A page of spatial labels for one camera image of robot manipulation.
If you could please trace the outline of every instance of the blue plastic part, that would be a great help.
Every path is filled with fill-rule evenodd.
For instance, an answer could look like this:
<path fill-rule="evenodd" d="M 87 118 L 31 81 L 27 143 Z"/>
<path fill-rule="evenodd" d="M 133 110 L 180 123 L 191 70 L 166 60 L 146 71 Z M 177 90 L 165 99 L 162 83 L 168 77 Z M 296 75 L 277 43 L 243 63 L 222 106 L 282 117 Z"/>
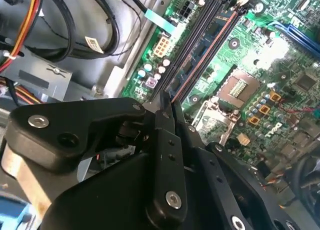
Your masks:
<path fill-rule="evenodd" d="M 272 26 L 281 30 L 288 37 L 290 37 L 298 44 L 300 44 L 303 48 L 308 50 L 313 56 L 320 59 L 320 45 L 311 40 L 292 24 L 283 25 L 278 21 L 273 21 L 269 23 L 268 26 Z"/>
<path fill-rule="evenodd" d="M 171 35 L 176 30 L 175 26 L 173 26 L 170 22 L 168 22 L 163 17 L 159 16 L 158 14 L 156 14 L 154 11 L 150 9 L 146 11 L 144 16 Z"/>

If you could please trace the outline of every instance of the hex bolt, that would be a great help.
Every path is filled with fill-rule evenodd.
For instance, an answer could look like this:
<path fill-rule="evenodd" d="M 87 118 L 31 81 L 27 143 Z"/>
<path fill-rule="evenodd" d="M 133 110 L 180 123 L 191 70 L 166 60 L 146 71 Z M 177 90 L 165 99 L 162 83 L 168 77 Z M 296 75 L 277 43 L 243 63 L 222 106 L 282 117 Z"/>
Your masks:
<path fill-rule="evenodd" d="M 37 129 L 44 129 L 49 126 L 49 120 L 45 116 L 33 115 L 29 117 L 28 123 L 30 126 Z"/>
<path fill-rule="evenodd" d="M 165 200 L 174 209 L 180 209 L 182 206 L 181 198 L 175 191 L 168 191 L 165 194 Z"/>

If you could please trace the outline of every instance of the chip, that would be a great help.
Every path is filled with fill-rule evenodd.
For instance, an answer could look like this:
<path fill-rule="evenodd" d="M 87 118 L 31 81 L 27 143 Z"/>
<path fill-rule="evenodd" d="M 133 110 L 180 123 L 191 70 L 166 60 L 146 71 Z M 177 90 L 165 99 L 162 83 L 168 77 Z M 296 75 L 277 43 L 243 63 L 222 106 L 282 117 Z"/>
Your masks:
<path fill-rule="evenodd" d="M 294 82 L 300 89 L 307 92 L 309 91 L 317 81 L 314 80 L 312 77 L 308 76 L 307 74 L 302 74 L 295 82 Z"/>

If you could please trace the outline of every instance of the green circuit board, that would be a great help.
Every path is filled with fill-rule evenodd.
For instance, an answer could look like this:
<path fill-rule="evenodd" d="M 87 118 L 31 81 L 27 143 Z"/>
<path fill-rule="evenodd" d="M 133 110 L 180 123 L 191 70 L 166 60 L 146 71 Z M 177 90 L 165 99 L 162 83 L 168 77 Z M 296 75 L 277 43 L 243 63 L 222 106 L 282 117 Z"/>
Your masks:
<path fill-rule="evenodd" d="M 177 9 L 184 1 L 172 0 L 164 16 L 176 19 Z M 278 163 L 289 165 L 320 144 L 316 114 L 320 102 L 320 59 L 269 24 L 274 21 L 291 24 L 318 43 L 320 0 L 261 2 L 263 11 L 256 13 L 253 9 L 242 17 L 182 108 L 186 120 L 196 127 L 205 143 L 219 142 L 230 127 L 215 113 L 219 112 L 220 117 L 236 116 L 225 143 L 228 151 L 252 165 L 267 159 L 272 168 Z M 196 6 L 189 18 L 178 21 L 183 32 L 173 39 L 166 58 L 174 59 L 200 10 Z M 153 34 L 122 92 L 123 97 L 143 103 L 152 93 L 153 89 L 146 86 L 138 72 L 149 63 L 152 71 L 147 74 L 152 75 L 163 61 L 153 54 L 162 32 L 157 28 Z"/>
<path fill-rule="evenodd" d="M 165 14 L 163 15 L 163 17 L 168 20 L 176 20 L 176 27 L 178 29 L 177 36 L 171 36 L 171 47 L 168 49 L 166 53 L 166 58 L 170 60 L 174 59 L 184 40 L 188 37 L 190 29 L 193 27 L 194 23 L 197 20 L 199 12 L 201 11 L 201 7 L 198 7 L 195 4 L 194 9 L 192 10 L 188 18 L 180 19 L 178 12 L 185 1 L 191 1 L 195 3 L 197 0 L 172 0 L 167 10 L 165 11 Z M 122 97 L 134 98 L 140 103 L 144 103 L 148 100 L 148 97 L 153 92 L 153 89 L 147 87 L 145 85 L 145 81 L 141 78 L 141 76 L 139 76 L 139 71 L 145 70 L 145 64 L 151 64 L 152 70 L 147 72 L 146 75 L 153 76 L 157 72 L 157 66 L 159 66 L 162 63 L 163 58 L 154 55 L 154 49 L 157 43 L 159 42 L 159 38 L 162 32 L 163 30 L 157 27 L 145 51 L 143 52 L 142 57 L 138 65 L 136 66 L 136 69 L 133 72 L 128 84 L 122 91 Z"/>

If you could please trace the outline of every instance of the screw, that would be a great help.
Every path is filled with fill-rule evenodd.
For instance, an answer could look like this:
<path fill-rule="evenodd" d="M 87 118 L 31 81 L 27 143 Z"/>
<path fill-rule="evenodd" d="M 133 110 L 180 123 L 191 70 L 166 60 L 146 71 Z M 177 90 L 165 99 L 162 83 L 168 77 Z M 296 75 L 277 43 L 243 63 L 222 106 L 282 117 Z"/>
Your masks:
<path fill-rule="evenodd" d="M 54 68 L 54 69 L 53 69 L 53 72 L 54 72 L 55 74 L 59 74 L 59 73 L 60 73 L 60 69 L 59 69 L 59 68 Z"/>
<path fill-rule="evenodd" d="M 104 94 L 104 89 L 101 87 L 101 86 L 94 86 L 94 90 L 95 90 L 95 93 L 98 94 L 98 95 L 103 95 Z"/>
<path fill-rule="evenodd" d="M 246 230 L 244 223 L 237 216 L 232 216 L 231 221 L 236 230 Z"/>
<path fill-rule="evenodd" d="M 295 227 L 290 223 L 290 222 L 286 222 L 286 225 L 288 226 L 288 228 L 290 229 L 290 230 L 296 230 L 295 229 Z"/>
<path fill-rule="evenodd" d="M 169 119 L 169 115 L 166 113 L 166 112 L 163 112 L 162 115 L 166 118 L 166 119 Z"/>
<path fill-rule="evenodd" d="M 219 152 L 223 151 L 223 148 L 220 145 L 215 145 L 215 149 L 217 149 Z"/>
<path fill-rule="evenodd" d="M 174 209 L 180 209 L 182 206 L 180 196 L 174 191 L 168 191 L 165 194 L 165 200 L 168 203 L 168 205 Z"/>
<path fill-rule="evenodd" d="M 189 126 L 188 129 L 193 133 L 196 131 L 196 129 L 193 126 Z"/>
<path fill-rule="evenodd" d="M 33 115 L 29 117 L 28 123 L 30 126 L 37 129 L 44 129 L 49 126 L 49 120 L 45 116 Z"/>
<path fill-rule="evenodd" d="M 138 111 L 141 110 L 141 107 L 140 107 L 139 105 L 137 105 L 137 104 L 133 104 L 132 107 L 133 107 L 134 109 L 138 110 Z"/>

